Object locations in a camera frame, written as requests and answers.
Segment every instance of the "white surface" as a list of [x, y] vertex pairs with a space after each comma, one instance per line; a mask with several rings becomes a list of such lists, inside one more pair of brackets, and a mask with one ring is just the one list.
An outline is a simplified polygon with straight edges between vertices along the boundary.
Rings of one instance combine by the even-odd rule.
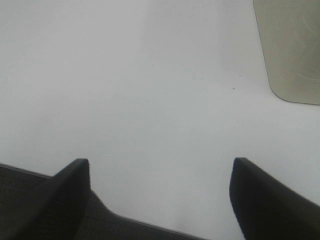
[[234, 157], [320, 204], [320, 107], [271, 92], [251, 0], [1, 1], [0, 55], [3, 163], [88, 158], [116, 213], [213, 240]]

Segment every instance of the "white table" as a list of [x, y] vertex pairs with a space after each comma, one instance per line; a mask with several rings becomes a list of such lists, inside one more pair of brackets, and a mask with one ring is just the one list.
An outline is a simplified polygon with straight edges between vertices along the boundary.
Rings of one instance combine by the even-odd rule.
[[251, 0], [0, 2], [0, 161], [88, 158], [114, 212], [213, 240], [247, 157], [320, 204], [320, 106], [269, 88]]

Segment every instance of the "beige object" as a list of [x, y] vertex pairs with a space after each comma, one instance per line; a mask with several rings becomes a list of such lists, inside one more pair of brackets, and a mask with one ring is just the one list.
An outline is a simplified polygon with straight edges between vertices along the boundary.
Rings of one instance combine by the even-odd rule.
[[320, 105], [320, 0], [253, 3], [272, 91]]

